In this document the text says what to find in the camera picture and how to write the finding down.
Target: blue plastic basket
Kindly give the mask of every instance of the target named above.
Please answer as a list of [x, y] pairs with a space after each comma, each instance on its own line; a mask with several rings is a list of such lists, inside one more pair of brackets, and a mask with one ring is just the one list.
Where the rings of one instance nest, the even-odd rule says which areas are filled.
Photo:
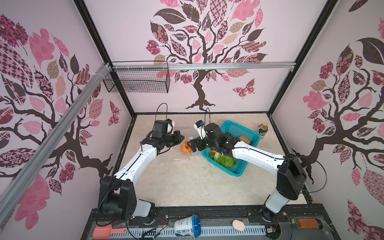
[[[230, 132], [232, 136], [234, 137], [245, 137], [251, 141], [251, 146], [256, 147], [257, 144], [260, 141], [260, 135], [255, 133], [252, 130], [249, 130], [246, 127], [241, 126], [240, 124], [237, 124], [232, 121], [225, 121], [223, 125], [220, 127], [221, 131], [223, 133]], [[211, 163], [215, 164], [217, 167], [221, 168], [223, 171], [225, 171], [228, 174], [231, 174], [235, 177], [239, 177], [243, 174], [245, 168], [247, 167], [248, 162], [241, 160], [241, 159], [236, 159], [237, 164], [231, 168], [225, 168], [218, 164], [217, 162], [213, 161], [212, 159], [209, 158], [209, 154], [212, 152], [211, 149], [206, 148], [204, 149], [201, 154], [208, 159]]]

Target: aluminum rail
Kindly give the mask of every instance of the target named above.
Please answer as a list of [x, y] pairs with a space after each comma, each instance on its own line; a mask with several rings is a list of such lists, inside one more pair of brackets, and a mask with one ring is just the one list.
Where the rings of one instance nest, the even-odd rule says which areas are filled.
[[[166, 68], [166, 65], [124, 65], [124, 62], [114, 62], [114, 69], [144, 69]], [[264, 62], [264, 63], [197, 63], [197, 64], [168, 64], [170, 71], [179, 70], [214, 70], [214, 69], [254, 69], [254, 68], [294, 68], [295, 62]]]
[[110, 67], [108, 63], [103, 63], [97, 72], [92, 76], [91, 80], [84, 87], [81, 94], [75, 99], [74, 103], [59, 120], [52, 132], [37, 148], [32, 158], [23, 166], [20, 173], [15, 177], [12, 183], [7, 187], [0, 198], [0, 225], [2, 225], [25, 191], [30, 187], [35, 180], [37, 174], [41, 170], [44, 163], [47, 161], [57, 144], [67, 132], [69, 126], [78, 116], [80, 110], [85, 106], [93, 91], [109, 73]]

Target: egg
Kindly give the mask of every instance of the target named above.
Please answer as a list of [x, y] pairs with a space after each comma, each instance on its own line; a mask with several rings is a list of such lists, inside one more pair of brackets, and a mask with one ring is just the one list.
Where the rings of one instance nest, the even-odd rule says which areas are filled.
[[235, 220], [232, 222], [232, 226], [234, 229], [236, 229], [237, 231], [244, 231], [245, 230], [245, 225], [242, 221], [239, 221], [239, 220]]

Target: green vegetable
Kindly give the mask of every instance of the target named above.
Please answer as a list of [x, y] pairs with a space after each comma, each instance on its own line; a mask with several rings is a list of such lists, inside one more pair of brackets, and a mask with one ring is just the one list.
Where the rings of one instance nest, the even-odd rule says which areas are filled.
[[237, 164], [236, 160], [234, 158], [231, 158], [229, 156], [221, 155], [220, 153], [209, 153], [209, 158], [213, 161], [217, 162], [223, 167], [231, 168]]

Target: black metal basket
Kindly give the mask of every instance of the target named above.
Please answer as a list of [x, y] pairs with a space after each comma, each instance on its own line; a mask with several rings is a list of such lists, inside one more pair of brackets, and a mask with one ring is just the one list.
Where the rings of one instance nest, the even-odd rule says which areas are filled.
[[104, 78], [108, 92], [168, 93], [170, 77], [166, 61], [135, 62], [152, 62], [155, 65], [133, 65], [113, 69]]

